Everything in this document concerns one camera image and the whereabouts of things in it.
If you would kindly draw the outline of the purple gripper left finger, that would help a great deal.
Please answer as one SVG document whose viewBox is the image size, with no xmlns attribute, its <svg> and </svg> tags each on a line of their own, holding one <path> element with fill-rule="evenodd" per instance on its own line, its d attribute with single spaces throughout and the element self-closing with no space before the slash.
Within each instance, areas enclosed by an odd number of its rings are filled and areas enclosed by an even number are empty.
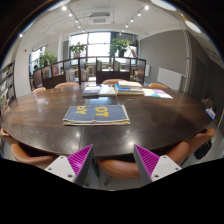
<svg viewBox="0 0 224 224">
<path fill-rule="evenodd" d="M 92 157 L 93 145 L 90 144 L 69 156 L 59 156 L 46 168 L 46 171 L 82 186 Z"/>
</svg>

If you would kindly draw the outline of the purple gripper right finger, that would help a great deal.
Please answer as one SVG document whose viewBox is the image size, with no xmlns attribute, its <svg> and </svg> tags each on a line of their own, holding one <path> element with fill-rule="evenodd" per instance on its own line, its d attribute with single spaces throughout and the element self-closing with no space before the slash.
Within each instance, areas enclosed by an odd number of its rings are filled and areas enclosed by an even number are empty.
<svg viewBox="0 0 224 224">
<path fill-rule="evenodd" d="M 167 155 L 158 156 L 141 146 L 134 145 L 133 154 L 143 186 L 181 170 Z"/>
</svg>

